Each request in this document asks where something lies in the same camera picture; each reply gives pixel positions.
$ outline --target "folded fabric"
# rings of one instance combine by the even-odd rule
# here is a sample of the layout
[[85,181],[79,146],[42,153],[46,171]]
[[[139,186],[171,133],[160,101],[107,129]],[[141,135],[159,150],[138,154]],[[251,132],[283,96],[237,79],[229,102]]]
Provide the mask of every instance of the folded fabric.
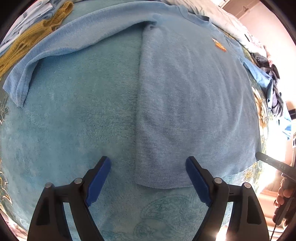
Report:
[[11,12],[10,16],[7,16],[5,21],[2,16],[2,23],[0,27],[0,44],[18,17],[21,16],[34,2],[36,2],[36,0],[28,0],[26,1],[26,4],[19,5],[19,7],[15,9],[14,12]]
[[245,58],[244,52],[241,48],[241,45],[234,39],[227,37],[227,40],[231,46],[231,48],[236,52],[236,54],[241,59],[245,68],[247,68],[257,83],[262,88],[263,92],[266,96],[266,102],[268,108],[271,110],[272,101],[273,101],[273,79],[267,73],[265,73],[258,66],[254,65],[250,60]]
[[41,16],[53,8],[49,0],[38,0],[33,3],[11,26],[0,44],[0,56],[5,50]]
[[266,72],[273,79],[272,85],[272,107],[271,111],[277,119],[278,125],[282,132],[289,140],[291,137],[291,116],[288,112],[286,103],[282,99],[282,93],[278,90],[278,82],[280,79],[279,72],[273,64],[272,58],[265,58],[257,53],[252,53],[252,57],[261,70]]
[[66,2],[49,20],[43,20],[26,30],[0,57],[0,76],[26,55],[32,47],[55,31],[72,11],[73,3]]
[[50,19],[57,12],[57,10],[66,2],[66,0],[49,0],[49,3],[52,5],[52,9],[46,12],[43,16],[40,16],[39,19],[36,20],[36,23],[41,21],[42,19]]
[[158,0],[170,5],[184,5],[189,12],[208,16],[212,23],[239,41],[249,52],[266,57],[260,41],[232,14],[215,5],[210,0]]

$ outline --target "yellow knit fabric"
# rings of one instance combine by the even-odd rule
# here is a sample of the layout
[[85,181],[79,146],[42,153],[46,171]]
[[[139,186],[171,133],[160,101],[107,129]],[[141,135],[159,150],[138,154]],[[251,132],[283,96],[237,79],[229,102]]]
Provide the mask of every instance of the yellow knit fabric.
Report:
[[8,51],[0,57],[0,76],[24,57],[37,43],[55,31],[72,12],[73,6],[72,2],[65,2],[51,19],[42,20],[23,32],[13,42]]

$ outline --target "finger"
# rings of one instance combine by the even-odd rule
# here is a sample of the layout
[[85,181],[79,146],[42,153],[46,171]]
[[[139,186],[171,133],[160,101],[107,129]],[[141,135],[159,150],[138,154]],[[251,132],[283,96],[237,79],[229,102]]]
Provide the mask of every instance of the finger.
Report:
[[283,196],[284,197],[291,197],[293,191],[294,191],[293,189],[286,189],[286,190],[283,191]]
[[20,237],[20,238],[23,238],[23,239],[27,238],[27,236],[22,234],[21,232],[17,232],[17,237]]
[[281,196],[277,196],[276,197],[276,203],[280,204],[280,205],[283,205],[285,202],[285,200],[281,197]]
[[284,197],[284,189],[283,189],[283,187],[279,188],[278,195],[280,195],[281,197]]
[[281,205],[278,204],[276,201],[274,202],[274,207],[278,208],[278,207],[280,207],[280,206],[281,206]]

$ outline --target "patterned bedspread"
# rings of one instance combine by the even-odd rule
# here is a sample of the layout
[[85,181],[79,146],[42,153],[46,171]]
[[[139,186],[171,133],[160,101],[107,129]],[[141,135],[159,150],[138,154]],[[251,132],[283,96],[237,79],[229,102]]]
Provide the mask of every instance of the patterned bedspread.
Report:
[[[231,35],[220,29],[225,35],[227,35],[229,38],[234,39]],[[244,51],[244,55],[247,59],[252,61],[253,64],[255,64],[253,58],[251,57],[250,52],[242,46],[242,49]],[[273,114],[271,110],[268,109],[266,97],[263,93],[260,85],[257,83],[257,81],[254,79],[252,74],[248,69],[246,69],[251,87],[254,94],[254,101],[257,108],[257,114],[258,114],[258,120],[259,120],[259,130],[260,130],[260,137],[261,137],[261,148],[262,152],[266,154],[267,149],[267,140],[268,140],[268,124],[269,122],[272,122],[273,120]],[[257,194],[259,194],[265,186],[268,184],[265,180],[263,180],[263,172],[267,171],[268,164],[258,161],[254,163],[252,166],[250,166],[247,170],[243,173],[243,182],[249,182],[253,186],[254,190]]]

